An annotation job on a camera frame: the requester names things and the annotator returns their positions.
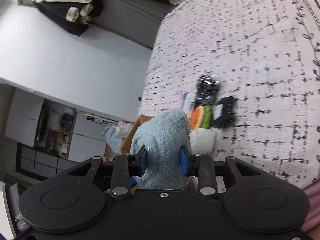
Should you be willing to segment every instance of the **white wall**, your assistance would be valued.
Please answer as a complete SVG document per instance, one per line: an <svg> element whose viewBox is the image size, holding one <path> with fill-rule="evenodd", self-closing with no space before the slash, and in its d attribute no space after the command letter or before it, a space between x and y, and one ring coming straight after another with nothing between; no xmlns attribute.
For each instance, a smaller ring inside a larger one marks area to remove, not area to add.
<svg viewBox="0 0 320 240"><path fill-rule="evenodd" d="M5 6L0 78L72 107L136 119L149 49L95 26L76 37L35 8Z"/></svg>

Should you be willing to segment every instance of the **blue gripper pad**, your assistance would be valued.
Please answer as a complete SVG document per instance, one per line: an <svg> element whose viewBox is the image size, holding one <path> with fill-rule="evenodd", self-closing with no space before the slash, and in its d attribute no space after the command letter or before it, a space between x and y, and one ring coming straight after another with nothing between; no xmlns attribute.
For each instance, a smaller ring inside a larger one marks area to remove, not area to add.
<svg viewBox="0 0 320 240"><path fill-rule="evenodd" d="M180 148L180 166L181 166L183 175L188 176L188 173L189 173L188 159L182 148Z"/></svg>
<svg viewBox="0 0 320 240"><path fill-rule="evenodd" d="M145 149L141 156L141 173L144 174L147 168L147 162L148 162L148 152Z"/></svg>

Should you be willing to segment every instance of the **round pad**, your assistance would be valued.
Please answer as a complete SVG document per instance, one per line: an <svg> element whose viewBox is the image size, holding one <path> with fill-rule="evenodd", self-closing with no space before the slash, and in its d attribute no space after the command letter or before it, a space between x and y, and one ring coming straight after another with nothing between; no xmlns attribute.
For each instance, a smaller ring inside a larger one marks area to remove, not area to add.
<svg viewBox="0 0 320 240"><path fill-rule="evenodd" d="M238 177L222 205L237 223L269 233L301 226L309 210L302 190L272 175Z"/></svg>
<svg viewBox="0 0 320 240"><path fill-rule="evenodd" d="M19 210L33 228L63 233L90 224L105 203L105 194L92 180L62 174L27 189L19 199Z"/></svg>
<svg viewBox="0 0 320 240"><path fill-rule="evenodd" d="M250 201L253 205L262 209L277 209L284 206L287 198L281 191L262 188L251 193Z"/></svg>
<svg viewBox="0 0 320 240"><path fill-rule="evenodd" d="M57 188L45 193L41 202L50 209L66 209L72 207L79 199L78 193L66 188Z"/></svg>

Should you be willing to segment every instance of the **black cloth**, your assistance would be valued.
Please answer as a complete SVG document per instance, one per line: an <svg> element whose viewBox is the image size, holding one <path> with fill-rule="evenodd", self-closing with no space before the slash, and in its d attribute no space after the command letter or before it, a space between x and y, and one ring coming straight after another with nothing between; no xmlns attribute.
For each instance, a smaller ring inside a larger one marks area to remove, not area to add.
<svg viewBox="0 0 320 240"><path fill-rule="evenodd" d="M103 2L100 0L92 0L93 10L89 13L91 18L100 16L103 11Z"/></svg>
<svg viewBox="0 0 320 240"><path fill-rule="evenodd" d="M43 4L43 2L41 3L34 3L34 5L38 8L38 10L43 13L44 15L46 15L49 19L53 20L56 24L58 24L61 28L63 28L64 30L66 30L67 32L77 35L77 36L81 36L89 27L88 24L82 24L81 22L68 22L66 20L66 18L61 17L61 16L57 16L55 15L53 12L48 11Z"/></svg>
<svg viewBox="0 0 320 240"><path fill-rule="evenodd" d="M42 7L47 11L53 13L56 16L59 16L63 19L66 18L66 14L71 7L77 7L79 13L83 7L88 5L88 3L77 3L77 2L41 2Z"/></svg>

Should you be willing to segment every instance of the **label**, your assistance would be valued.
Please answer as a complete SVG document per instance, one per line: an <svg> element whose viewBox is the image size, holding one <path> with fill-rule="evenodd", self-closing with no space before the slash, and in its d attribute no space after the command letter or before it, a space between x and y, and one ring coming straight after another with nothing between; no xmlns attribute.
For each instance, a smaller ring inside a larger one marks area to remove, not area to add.
<svg viewBox="0 0 320 240"><path fill-rule="evenodd" d="M213 119L214 120L217 120L222 115L222 109L223 109L223 104L217 105L214 108L214 112L213 112Z"/></svg>

